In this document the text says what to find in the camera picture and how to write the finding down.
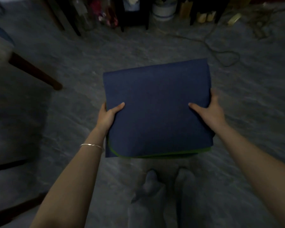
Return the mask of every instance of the gray floor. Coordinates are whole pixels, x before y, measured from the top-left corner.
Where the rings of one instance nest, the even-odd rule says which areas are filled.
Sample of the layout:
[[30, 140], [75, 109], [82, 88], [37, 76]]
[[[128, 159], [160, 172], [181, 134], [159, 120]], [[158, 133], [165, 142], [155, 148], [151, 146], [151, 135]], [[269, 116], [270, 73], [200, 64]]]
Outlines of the gray floor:
[[[207, 57], [228, 122], [285, 162], [285, 12], [273, 16], [268, 28], [272, 35], [264, 40], [255, 39], [245, 18], [216, 29], [209, 39], [212, 47], [241, 54], [241, 62], [230, 68], [222, 67], [200, 43], [168, 37], [157, 28], [202, 38], [212, 24], [189, 26], [187, 20], [174, 19], [151, 22], [148, 31], [132, 27], [124, 33], [98, 27], [81, 39], [69, 26], [61, 33], [41, 6], [22, 3], [10, 6], [0, 26], [15, 40], [17, 53], [64, 85], [56, 92], [10, 65], [0, 68], [0, 164], [34, 160], [0, 171], [0, 210], [54, 183], [95, 126], [105, 100], [105, 71]], [[233, 58], [222, 59], [229, 63]], [[86, 227], [126, 227], [127, 207], [145, 171], [158, 169], [171, 188], [178, 166], [191, 168], [197, 176], [195, 216], [201, 227], [278, 227], [218, 138], [214, 143], [211, 152], [190, 159], [103, 157]], [[4, 227], [28, 227], [36, 210]], [[168, 227], [176, 227], [171, 192], [165, 217]]]

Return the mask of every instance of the bracelet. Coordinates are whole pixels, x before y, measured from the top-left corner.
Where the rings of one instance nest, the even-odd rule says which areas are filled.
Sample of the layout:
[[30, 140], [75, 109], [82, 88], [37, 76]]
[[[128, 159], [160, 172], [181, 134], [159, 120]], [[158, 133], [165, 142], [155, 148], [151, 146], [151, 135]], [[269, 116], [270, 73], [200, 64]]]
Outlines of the bracelet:
[[83, 144], [80, 145], [80, 147], [81, 147], [81, 146], [96, 146], [96, 147], [100, 148], [102, 151], [104, 151], [104, 149], [103, 149], [101, 146], [95, 145], [95, 144], [83, 143]]

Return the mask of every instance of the hand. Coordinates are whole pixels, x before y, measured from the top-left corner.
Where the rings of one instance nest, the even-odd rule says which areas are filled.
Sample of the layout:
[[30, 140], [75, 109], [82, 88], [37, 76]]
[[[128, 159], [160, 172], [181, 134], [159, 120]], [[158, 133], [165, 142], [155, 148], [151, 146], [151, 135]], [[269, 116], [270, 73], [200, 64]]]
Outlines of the hand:
[[115, 114], [118, 111], [122, 110], [124, 106], [125, 103], [123, 102], [117, 107], [107, 111], [107, 104], [103, 103], [98, 114], [96, 128], [98, 128], [100, 131], [104, 133], [104, 135], [106, 135], [114, 121]]
[[201, 118], [204, 120], [204, 122], [215, 132], [218, 133], [218, 131], [227, 125], [227, 122], [225, 120], [225, 115], [222, 107], [220, 107], [218, 103], [218, 96], [214, 92], [213, 89], [211, 89], [211, 102], [209, 104], [208, 108], [202, 108], [194, 103], [189, 103], [189, 107], [196, 111]]

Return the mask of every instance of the white bucket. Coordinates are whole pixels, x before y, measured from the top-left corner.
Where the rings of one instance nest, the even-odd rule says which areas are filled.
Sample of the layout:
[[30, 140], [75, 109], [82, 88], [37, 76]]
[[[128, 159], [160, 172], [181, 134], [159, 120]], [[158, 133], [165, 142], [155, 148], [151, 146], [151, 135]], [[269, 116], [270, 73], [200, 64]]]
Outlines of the white bucket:
[[174, 17], [176, 11], [177, 1], [169, 4], [158, 5], [154, 3], [152, 5], [152, 16], [158, 21], [168, 21]]

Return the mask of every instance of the folded yoga mat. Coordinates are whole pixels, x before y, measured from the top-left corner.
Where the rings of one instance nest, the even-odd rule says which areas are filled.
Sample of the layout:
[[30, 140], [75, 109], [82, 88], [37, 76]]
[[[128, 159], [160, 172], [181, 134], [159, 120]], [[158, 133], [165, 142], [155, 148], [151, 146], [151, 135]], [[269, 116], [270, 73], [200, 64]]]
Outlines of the folded yoga mat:
[[189, 102], [210, 103], [207, 59], [103, 74], [107, 109], [125, 102], [106, 139], [106, 157], [182, 157], [208, 151], [214, 132]]

